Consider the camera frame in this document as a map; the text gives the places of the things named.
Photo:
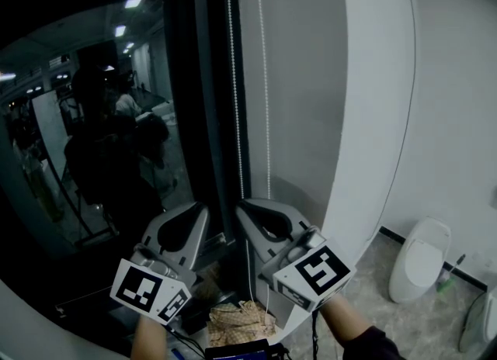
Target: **tiled floor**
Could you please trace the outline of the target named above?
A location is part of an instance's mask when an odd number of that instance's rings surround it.
[[[473,285],[455,278],[443,293],[431,288],[423,297],[408,305],[398,305],[388,298],[388,280],[401,245],[378,234],[357,265],[357,273],[346,287],[345,297],[378,328],[386,332],[408,360],[472,360],[472,351],[462,355],[457,350],[464,316],[481,293]],[[318,319],[319,360],[341,359],[343,350],[336,343],[325,322]],[[307,320],[283,340],[293,360],[312,359],[311,321]]]

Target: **white toilet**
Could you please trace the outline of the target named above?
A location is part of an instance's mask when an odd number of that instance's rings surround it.
[[[388,291],[406,303],[428,291],[442,270],[450,246],[450,229],[431,217],[419,221],[405,240],[391,273]]]
[[[481,295],[467,312],[459,350],[466,352],[474,344],[485,347],[497,335],[497,289]]]

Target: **white wall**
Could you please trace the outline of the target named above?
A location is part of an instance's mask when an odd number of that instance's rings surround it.
[[[136,84],[141,88],[141,83],[147,91],[151,91],[150,87],[150,54],[148,53],[148,43],[143,44],[131,54],[131,65],[133,70],[137,72]]]
[[[407,236],[433,216],[453,234],[448,262],[497,272],[497,0],[418,0],[418,91],[382,224]]]
[[[169,77],[169,63],[163,28],[150,39],[150,65],[152,92],[171,101],[171,78]]]
[[[55,90],[33,99],[33,109],[47,153],[54,163],[59,179],[62,179],[66,164],[64,149],[68,143],[68,133]]]
[[[346,94],[345,0],[262,0],[272,197],[319,226],[338,160]],[[240,0],[252,197],[267,197],[257,0]]]
[[[415,60],[411,0],[262,4],[273,198],[313,223],[324,220],[323,233],[355,260],[375,233],[406,128]],[[266,197],[258,0],[240,0],[240,9],[252,195]],[[258,281],[256,290],[265,303],[265,285]],[[282,299],[273,294],[276,314]],[[276,341],[306,315],[294,309]]]
[[[415,63],[412,0],[346,0],[340,156],[323,232],[357,260],[373,238],[404,136]]]
[[[41,316],[1,280],[0,299],[0,352],[13,360],[124,359]]]

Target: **baseboard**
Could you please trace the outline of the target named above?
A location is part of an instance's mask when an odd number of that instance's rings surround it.
[[[392,232],[390,229],[386,228],[386,227],[381,227],[380,228],[380,233],[391,238],[393,241],[397,241],[398,243],[400,244],[404,244],[405,242],[405,239],[400,235],[400,234],[396,234],[395,232]],[[446,269],[446,270],[449,270],[452,268],[452,265],[451,264],[448,264],[447,262],[444,262],[443,263],[443,268]],[[461,271],[460,269],[458,268],[455,268],[452,273],[457,276],[459,279],[463,279],[465,282],[468,282],[470,284],[472,284],[473,286],[475,286],[476,288],[482,290],[482,291],[485,291],[487,292],[487,285],[484,284],[483,282],[481,282],[480,280],[477,280],[475,279],[474,277],[472,276],[469,276],[468,273],[465,273],[463,271]]]

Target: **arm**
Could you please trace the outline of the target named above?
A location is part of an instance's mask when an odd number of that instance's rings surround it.
[[[334,295],[321,307],[321,314],[336,340],[344,348],[343,360],[402,359],[394,342],[361,316],[340,294]]]
[[[131,105],[133,106],[133,109],[134,109],[134,112],[136,113],[136,116],[139,116],[140,114],[142,114],[143,110],[142,108],[136,103],[136,101],[133,99],[133,97],[130,95],[130,98],[131,98]]]
[[[157,321],[140,316],[134,333],[131,360],[165,360],[165,328]]]
[[[321,315],[341,345],[359,337],[373,326],[340,294],[335,294],[321,307]]]

